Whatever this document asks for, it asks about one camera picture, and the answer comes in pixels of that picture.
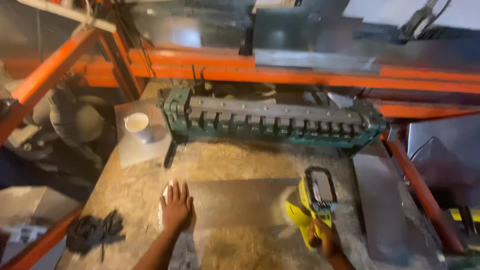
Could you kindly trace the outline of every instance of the workbench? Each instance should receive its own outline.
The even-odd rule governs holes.
[[[156,89],[147,87],[142,98],[155,95]],[[374,142],[373,147],[385,151],[380,141]],[[114,149],[83,215],[104,218],[117,209],[124,217],[122,234],[126,239],[106,246],[103,263],[100,246],[84,257],[65,250],[58,270],[131,269],[160,234],[159,198],[169,181],[292,178],[302,175],[308,166],[325,167],[332,174],[338,198],[333,220],[343,250],[356,269],[438,269],[421,256],[413,256],[408,268],[370,259],[362,231],[353,163],[341,157],[336,148],[203,138],[180,147],[171,168],[164,168],[162,163],[163,159],[158,158],[122,169],[119,148]],[[415,223],[425,222],[400,181],[399,191],[410,219]],[[331,269],[323,255],[307,249],[299,230],[286,237],[280,236],[283,230],[281,226],[244,226],[184,232],[176,244],[169,268]]]

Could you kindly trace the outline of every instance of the yellow cordless tool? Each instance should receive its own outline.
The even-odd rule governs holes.
[[[305,245],[312,250],[308,242],[308,230],[313,218],[318,218],[332,227],[332,212],[337,205],[332,176],[327,169],[309,167],[305,170],[297,187],[285,201],[288,217],[300,228]],[[315,227],[315,233],[323,239],[323,233]]]

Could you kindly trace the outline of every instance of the hand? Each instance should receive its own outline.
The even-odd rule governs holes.
[[[323,239],[315,236],[315,225],[323,232]],[[327,259],[331,259],[338,254],[343,254],[340,246],[340,238],[334,233],[327,224],[319,219],[313,219],[308,230],[308,241],[311,246],[316,247],[322,245],[322,250]]]
[[[181,193],[177,181],[173,183],[173,186],[168,186],[168,204],[165,196],[160,197],[162,222],[166,232],[178,233],[186,225],[186,221],[192,213],[192,200],[193,198],[188,194],[186,183],[183,184]]]

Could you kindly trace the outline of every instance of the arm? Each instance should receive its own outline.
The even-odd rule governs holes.
[[[160,203],[164,229],[133,270],[167,270],[173,247],[192,212],[192,197],[188,195],[187,184],[183,184],[181,193],[179,183],[169,185],[168,204],[164,196],[160,197]]]
[[[323,239],[318,239],[315,236],[315,225],[324,233]],[[308,239],[311,246],[322,245],[325,257],[334,270],[355,270],[347,256],[343,254],[338,235],[327,224],[318,219],[313,219],[308,231]]]

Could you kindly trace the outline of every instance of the white paper cup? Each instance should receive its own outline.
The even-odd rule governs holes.
[[[148,116],[144,113],[136,112],[125,117],[125,129],[143,144],[153,140],[152,127],[149,124]]]

